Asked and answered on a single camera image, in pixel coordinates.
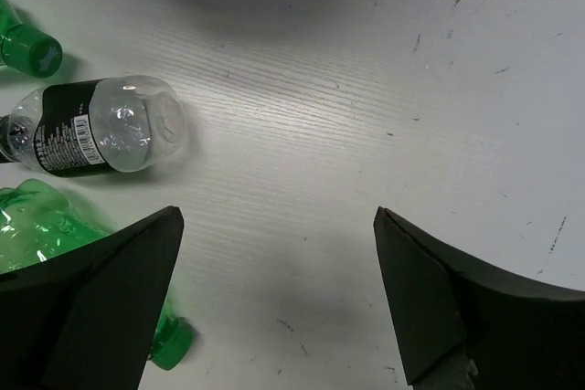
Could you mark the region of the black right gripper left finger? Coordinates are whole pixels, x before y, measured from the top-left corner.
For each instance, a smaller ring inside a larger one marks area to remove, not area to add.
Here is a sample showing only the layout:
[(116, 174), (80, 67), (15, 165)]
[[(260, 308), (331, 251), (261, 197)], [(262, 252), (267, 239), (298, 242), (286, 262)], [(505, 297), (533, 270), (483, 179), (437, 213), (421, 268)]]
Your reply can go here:
[(135, 389), (184, 230), (168, 206), (1, 277), (4, 389)]

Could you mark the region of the green bottle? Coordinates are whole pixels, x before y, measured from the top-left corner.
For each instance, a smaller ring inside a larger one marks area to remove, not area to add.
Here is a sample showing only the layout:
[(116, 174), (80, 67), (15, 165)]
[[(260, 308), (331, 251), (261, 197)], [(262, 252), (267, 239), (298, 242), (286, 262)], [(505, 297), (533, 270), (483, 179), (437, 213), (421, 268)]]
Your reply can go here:
[(1, 0), (1, 65), (45, 79), (60, 68), (63, 49), (52, 36), (21, 20), (8, 0)]
[[(82, 215), (58, 189), (38, 179), (1, 189), (1, 272), (23, 269), (105, 238), (113, 230)], [(195, 333), (167, 293), (154, 330), (149, 360), (170, 371), (192, 347)]]

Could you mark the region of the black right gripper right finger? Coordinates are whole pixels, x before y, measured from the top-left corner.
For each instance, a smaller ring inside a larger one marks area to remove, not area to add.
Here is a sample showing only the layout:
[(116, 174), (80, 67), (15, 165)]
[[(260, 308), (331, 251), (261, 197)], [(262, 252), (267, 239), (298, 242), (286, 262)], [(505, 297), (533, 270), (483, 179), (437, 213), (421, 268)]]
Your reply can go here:
[(581, 389), (584, 294), (454, 248), (379, 208), (378, 261), (415, 389)]

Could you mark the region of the clear bottle black label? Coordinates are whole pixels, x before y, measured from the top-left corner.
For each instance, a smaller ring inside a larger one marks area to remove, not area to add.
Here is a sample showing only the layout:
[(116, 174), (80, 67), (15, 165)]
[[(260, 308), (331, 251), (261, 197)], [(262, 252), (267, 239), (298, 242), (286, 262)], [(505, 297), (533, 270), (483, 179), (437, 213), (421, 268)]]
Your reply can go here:
[(134, 173), (186, 141), (186, 115), (163, 80), (138, 75), (51, 85), (1, 118), (1, 161), (57, 177)]

